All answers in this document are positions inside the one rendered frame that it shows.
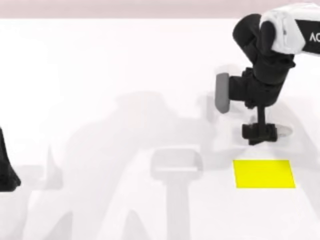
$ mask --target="yellow mat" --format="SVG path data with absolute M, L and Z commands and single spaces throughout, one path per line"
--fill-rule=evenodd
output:
M 295 188 L 288 160 L 234 160 L 237 188 Z

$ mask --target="black object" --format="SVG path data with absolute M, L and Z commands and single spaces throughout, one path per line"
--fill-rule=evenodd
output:
M 13 192 L 21 180 L 10 164 L 4 134 L 0 128 L 0 192 Z
M 257 107 L 258 122 L 242 126 L 242 137 L 249 141 L 249 145 L 277 141 L 276 126 L 265 122 L 265 108 L 276 103 L 289 70 L 296 66 L 293 54 L 271 49 L 276 36 L 275 27 L 269 21 L 259 26 L 260 19 L 260 14 L 247 15 L 238 22 L 232 34 L 252 67 L 247 67 L 241 76 L 230 76 L 225 84 L 227 90 L 225 87 L 221 89 L 221 80 L 216 85 L 217 92 L 227 91 L 216 94 L 216 98 L 224 94 L 229 100 L 244 102 L 249 109 Z M 229 103 L 224 101 L 223 104 L 220 109 L 225 113 L 229 110 Z

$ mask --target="black patch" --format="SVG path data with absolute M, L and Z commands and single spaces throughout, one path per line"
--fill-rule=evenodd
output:
M 308 20 L 296 20 L 296 23 L 300 29 L 305 40 L 305 45 L 303 51 L 307 53 L 320 54 L 320 22 L 318 21 L 308 21 Z M 314 34 L 316 41 L 311 40 L 311 36 Z

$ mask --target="white surface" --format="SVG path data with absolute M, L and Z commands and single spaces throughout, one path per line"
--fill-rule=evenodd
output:
M 211 93 L 220 66 L 249 66 L 236 22 L 0 21 L 0 124 L 23 181 L 0 195 L 0 239 L 320 239 L 320 58 L 297 56 L 267 111 L 293 135 L 248 147 L 241 124 L 256 113 L 220 115 Z M 197 151 L 203 170 L 164 184 L 159 148 Z M 252 158 L 289 159 L 297 188 L 236 189 L 232 160 Z

